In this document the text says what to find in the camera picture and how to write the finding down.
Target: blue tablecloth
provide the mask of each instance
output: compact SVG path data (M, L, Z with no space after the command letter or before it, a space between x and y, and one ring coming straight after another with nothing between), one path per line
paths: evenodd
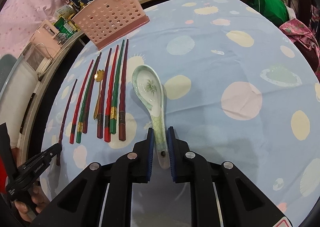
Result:
M146 138L150 117L132 89L131 75L147 64L164 85L166 127L174 126L179 139L208 161L232 161L298 226L320 195L320 84L302 54L239 0L171 0L146 9L146 14L150 22L124 37L129 38L125 142L117 135L110 143L96 137L95 83L88 133L82 134L81 144L69 144L77 96L90 61L99 53L92 42L61 85L42 149L57 142L78 79L61 166L52 163L41 178L49 199L89 163L114 162ZM99 69L104 69L108 51L109 46L102 50ZM133 187L132 226L160 224L189 226L190 199L189 186L172 183L170 170L160 169L155 158L151 182Z

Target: green chopstick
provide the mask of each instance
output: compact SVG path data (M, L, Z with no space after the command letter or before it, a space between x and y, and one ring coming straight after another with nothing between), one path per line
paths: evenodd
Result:
M85 89L85 93L84 93L84 97L83 97L83 101L82 101L82 106L81 106L81 111L80 111L80 116L79 116L77 136L76 136L76 142L78 144L81 143L82 127L83 127L83 120L84 120L84 108L85 108L85 104L87 102L89 88L90 88L91 83L94 83L94 79L92 80L92 78L94 77L94 75L97 72L100 57L101 57L101 53L96 58L96 62L94 63L94 66L93 66L93 69L92 69L92 72L91 72L91 75L90 75L90 78L89 78L89 81L87 84L87 88Z
M122 41L118 64L117 64L115 82L113 84L111 112L110 112L110 133L111 134L115 134L117 132L118 91L119 91L119 78L120 78L120 69L121 69L123 48L124 48L124 40Z

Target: white porcelain spoon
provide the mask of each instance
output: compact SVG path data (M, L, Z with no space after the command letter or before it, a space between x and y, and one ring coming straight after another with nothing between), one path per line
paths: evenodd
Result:
M170 167L164 126L164 93L156 72L148 65L138 66L132 74L132 86L150 113L160 166Z

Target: human hand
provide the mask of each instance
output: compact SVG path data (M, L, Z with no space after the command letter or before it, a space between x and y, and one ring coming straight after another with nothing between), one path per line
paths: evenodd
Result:
M40 213L47 206L47 204L49 204L49 200L43 193L41 186L33 186L32 191L33 195L31 195L31 199L37 205L36 211ZM14 204L19 211L21 218L26 222L31 223L32 220L27 215L28 207L26 206L26 204L20 201L15 201Z

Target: small gold spoon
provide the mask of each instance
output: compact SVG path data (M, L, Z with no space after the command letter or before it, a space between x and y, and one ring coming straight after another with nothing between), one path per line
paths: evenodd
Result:
M104 70L98 70L97 73L94 76L94 79L96 80L96 82L99 83L99 93L98 93L98 99L97 99L97 104L96 104L96 108L94 109L94 114L93 114L93 119L96 119L98 116L98 112L99 112L99 102L100 102L100 93L101 93L101 81L103 79L103 74L104 74Z

